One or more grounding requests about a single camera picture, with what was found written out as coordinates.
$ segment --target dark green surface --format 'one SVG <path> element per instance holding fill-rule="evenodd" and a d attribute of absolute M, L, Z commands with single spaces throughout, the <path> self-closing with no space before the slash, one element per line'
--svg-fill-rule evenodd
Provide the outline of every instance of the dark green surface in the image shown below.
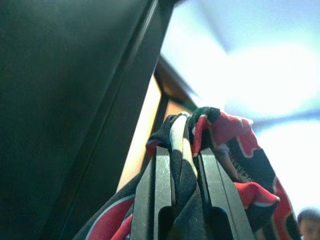
<path fill-rule="evenodd" d="M 114 194 L 172 10 L 151 7 L 0 2 L 0 239 L 70 239 Z"/>

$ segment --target hair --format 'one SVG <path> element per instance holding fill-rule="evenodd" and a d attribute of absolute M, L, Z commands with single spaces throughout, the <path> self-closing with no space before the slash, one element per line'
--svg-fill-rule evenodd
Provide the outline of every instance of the hair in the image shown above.
<path fill-rule="evenodd" d="M 298 224 L 300 225 L 303 219 L 320 221 L 320 210 L 316 208 L 306 208 L 301 211 L 297 217 Z"/>

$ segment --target wooden panel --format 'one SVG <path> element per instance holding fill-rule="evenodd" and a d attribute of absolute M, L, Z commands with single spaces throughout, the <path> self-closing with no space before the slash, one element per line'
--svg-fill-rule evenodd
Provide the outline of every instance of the wooden panel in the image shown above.
<path fill-rule="evenodd" d="M 200 97 L 163 57 L 159 58 L 155 77 L 163 92 L 187 109 L 195 110 L 197 104 L 201 102 Z"/>
<path fill-rule="evenodd" d="M 168 115 L 179 114 L 181 112 L 187 112 L 189 114 L 192 114 L 192 111 L 185 108 L 183 105 L 181 105 L 173 100 L 169 100 L 168 105 L 166 107 L 163 121 L 167 118 Z"/>
<path fill-rule="evenodd" d="M 135 127 L 129 152 L 126 156 L 117 191 L 141 171 L 146 154 L 146 143 L 156 119 L 160 99 L 161 90 L 155 77 L 152 76 Z"/>

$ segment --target fabric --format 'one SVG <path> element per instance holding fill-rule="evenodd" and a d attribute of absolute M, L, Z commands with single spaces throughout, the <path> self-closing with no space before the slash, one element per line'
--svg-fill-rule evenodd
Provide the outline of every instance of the fabric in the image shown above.
<path fill-rule="evenodd" d="M 166 239 L 206 239 L 198 172 L 193 158 L 210 147 L 233 180 L 252 231 L 258 240 L 299 240 L 290 201 L 251 128 L 252 121 L 217 108 L 198 108 L 192 116 L 167 117 L 147 142 L 170 152 L 176 207 Z M 75 239 L 129 239 L 135 188 L 141 174 L 110 199 Z"/>

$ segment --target white ceiling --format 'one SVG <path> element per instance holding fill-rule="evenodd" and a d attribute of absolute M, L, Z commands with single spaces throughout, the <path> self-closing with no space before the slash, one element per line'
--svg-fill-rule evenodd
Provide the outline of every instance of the white ceiling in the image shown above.
<path fill-rule="evenodd" d="M 320 1 L 187 0 L 162 56 L 209 105 L 255 122 L 320 111 Z"/>

